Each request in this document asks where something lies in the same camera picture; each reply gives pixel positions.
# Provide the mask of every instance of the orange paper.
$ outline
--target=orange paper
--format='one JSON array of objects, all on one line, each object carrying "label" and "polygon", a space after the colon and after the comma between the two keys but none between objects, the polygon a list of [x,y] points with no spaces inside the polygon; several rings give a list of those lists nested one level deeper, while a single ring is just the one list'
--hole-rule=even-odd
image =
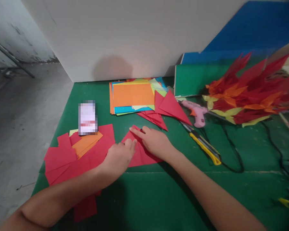
[{"label": "orange paper", "polygon": [[111,89],[111,83],[109,83],[109,100],[110,100],[110,114],[115,114],[115,109],[113,107],[113,97],[112,97],[112,89]]},{"label": "orange paper", "polygon": [[88,150],[90,150],[90,148],[92,148],[96,142],[102,138],[102,136],[103,135],[100,132],[98,132],[97,135],[82,136],[81,140],[72,146],[72,148],[75,149],[78,158],[81,158]]},{"label": "orange paper", "polygon": [[113,106],[154,105],[151,84],[113,85]]}]

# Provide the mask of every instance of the smartphone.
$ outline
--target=smartphone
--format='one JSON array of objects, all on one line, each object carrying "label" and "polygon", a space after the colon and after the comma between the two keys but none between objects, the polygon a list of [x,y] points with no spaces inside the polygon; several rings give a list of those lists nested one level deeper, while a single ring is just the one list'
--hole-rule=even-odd
[{"label": "smartphone", "polygon": [[97,106],[95,100],[84,100],[78,104],[78,134],[96,135],[97,132]]}]

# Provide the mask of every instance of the concrete floor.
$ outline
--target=concrete floor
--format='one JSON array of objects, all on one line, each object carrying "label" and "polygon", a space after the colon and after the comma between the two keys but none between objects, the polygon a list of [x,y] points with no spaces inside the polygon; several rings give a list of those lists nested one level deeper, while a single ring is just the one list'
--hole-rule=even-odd
[{"label": "concrete floor", "polygon": [[35,79],[15,77],[0,90],[0,224],[31,196],[73,87],[61,64],[28,69]]}]

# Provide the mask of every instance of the yellow paper leaf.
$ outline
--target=yellow paper leaf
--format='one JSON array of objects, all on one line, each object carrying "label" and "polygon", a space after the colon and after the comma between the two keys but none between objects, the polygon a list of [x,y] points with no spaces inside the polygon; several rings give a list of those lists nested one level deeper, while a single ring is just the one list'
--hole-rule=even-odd
[{"label": "yellow paper leaf", "polygon": [[268,119],[268,118],[270,118],[269,115],[268,115],[268,116],[264,116],[264,117],[260,117],[260,118],[258,118],[258,119],[251,120],[251,121],[249,121],[249,122],[247,122],[247,123],[243,123],[243,124],[242,124],[242,127],[246,127],[246,126],[249,126],[249,125],[255,125],[255,124],[257,124],[258,122],[260,122],[260,121],[262,121],[262,120],[266,120],[266,119]]}]

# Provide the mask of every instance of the green tabletop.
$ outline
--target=green tabletop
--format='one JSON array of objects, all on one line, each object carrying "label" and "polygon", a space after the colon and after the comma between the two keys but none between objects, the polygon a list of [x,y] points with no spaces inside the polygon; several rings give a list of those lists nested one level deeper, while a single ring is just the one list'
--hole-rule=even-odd
[{"label": "green tabletop", "polygon": [[[173,85],[173,78],[164,78]],[[134,114],[122,116],[109,112],[109,81],[75,83],[51,142],[57,146],[57,137],[78,128],[78,103],[96,100],[98,124],[113,124],[116,142],[120,142],[133,124],[159,128]],[[271,146],[262,124],[242,128],[227,124],[229,136],[239,150],[245,165],[242,174],[230,172],[224,166],[215,166],[190,138],[180,122],[163,116],[169,132],[163,130],[171,143],[210,178],[221,185],[269,230],[289,230],[289,209],[280,204],[280,197],[289,199],[289,178],[278,164],[279,154]],[[289,130],[278,116],[266,122],[272,139],[289,159]],[[229,145],[221,125],[206,116],[206,131],[212,145],[219,150],[223,161],[233,168],[239,163]],[[33,195],[49,186],[45,177],[45,163]],[[182,181],[165,162],[128,168],[111,186],[97,197],[98,214],[75,224],[71,210],[55,226],[56,230],[212,230],[213,225]]]}]

